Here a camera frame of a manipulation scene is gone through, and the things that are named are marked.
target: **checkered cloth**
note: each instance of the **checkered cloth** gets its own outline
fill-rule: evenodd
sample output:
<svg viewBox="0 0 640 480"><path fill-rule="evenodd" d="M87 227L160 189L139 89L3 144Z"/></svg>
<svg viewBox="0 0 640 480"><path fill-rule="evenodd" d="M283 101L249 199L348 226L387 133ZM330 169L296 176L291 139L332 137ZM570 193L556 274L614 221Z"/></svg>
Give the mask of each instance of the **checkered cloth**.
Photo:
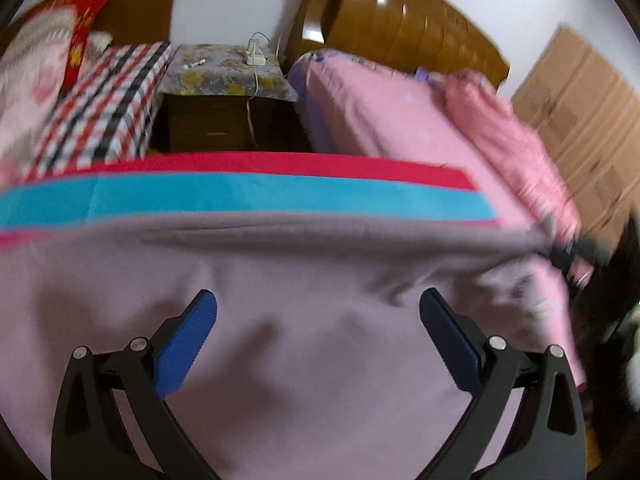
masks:
<svg viewBox="0 0 640 480"><path fill-rule="evenodd" d="M47 121L24 179L141 158L158 112L156 89L173 54L166 41L107 49Z"/></svg>

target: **blue gripper pad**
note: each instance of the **blue gripper pad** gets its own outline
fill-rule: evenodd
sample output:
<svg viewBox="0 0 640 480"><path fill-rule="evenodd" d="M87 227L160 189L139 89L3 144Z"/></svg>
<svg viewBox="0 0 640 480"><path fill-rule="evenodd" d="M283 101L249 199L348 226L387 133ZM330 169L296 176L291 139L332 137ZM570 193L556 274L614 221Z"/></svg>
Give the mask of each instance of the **blue gripper pad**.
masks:
<svg viewBox="0 0 640 480"><path fill-rule="evenodd" d="M180 389L216 323L216 297L208 290L201 291L185 314L185 319L156 358L154 386L162 399Z"/></svg>
<svg viewBox="0 0 640 480"><path fill-rule="evenodd" d="M480 356L455 319L429 291L420 298L420 320L427 329L456 386L473 397L482 392Z"/></svg>

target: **headboard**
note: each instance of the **headboard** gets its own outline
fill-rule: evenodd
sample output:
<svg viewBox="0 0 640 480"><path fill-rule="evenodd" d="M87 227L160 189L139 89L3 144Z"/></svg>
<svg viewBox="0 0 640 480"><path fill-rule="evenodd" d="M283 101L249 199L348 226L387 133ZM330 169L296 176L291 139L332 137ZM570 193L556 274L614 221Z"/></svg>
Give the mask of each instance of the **headboard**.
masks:
<svg viewBox="0 0 640 480"><path fill-rule="evenodd" d="M110 0L98 14L94 30L110 33L113 44L168 40L173 6L174 0ZM25 16L0 32L0 56L22 27Z"/></svg>
<svg viewBox="0 0 640 480"><path fill-rule="evenodd" d="M498 48L445 0L303 0L287 63L325 46L407 73L473 68L496 87L509 74Z"/></svg>

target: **floral tablecloth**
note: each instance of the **floral tablecloth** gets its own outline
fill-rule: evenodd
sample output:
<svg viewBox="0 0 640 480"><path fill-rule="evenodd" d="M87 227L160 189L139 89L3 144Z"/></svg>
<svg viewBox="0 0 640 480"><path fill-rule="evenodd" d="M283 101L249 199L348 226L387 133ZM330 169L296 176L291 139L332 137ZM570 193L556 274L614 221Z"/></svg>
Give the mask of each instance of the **floral tablecloth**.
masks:
<svg viewBox="0 0 640 480"><path fill-rule="evenodd" d="M245 63L245 46L222 44L184 44L180 46L160 83L159 92L173 95L246 95L255 93L254 68ZM262 47L265 66L256 66L260 82L258 97L295 102L298 94L282 74L278 59ZM206 60L190 69L190 63Z"/></svg>

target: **nightstand drawer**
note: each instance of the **nightstand drawer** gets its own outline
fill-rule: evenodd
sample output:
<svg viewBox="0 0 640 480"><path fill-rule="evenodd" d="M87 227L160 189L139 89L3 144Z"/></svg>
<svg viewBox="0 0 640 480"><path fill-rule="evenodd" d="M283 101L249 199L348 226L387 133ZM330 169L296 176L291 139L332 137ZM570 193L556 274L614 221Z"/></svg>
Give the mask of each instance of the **nightstand drawer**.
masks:
<svg viewBox="0 0 640 480"><path fill-rule="evenodd" d="M171 151L251 149L245 97L167 96Z"/></svg>

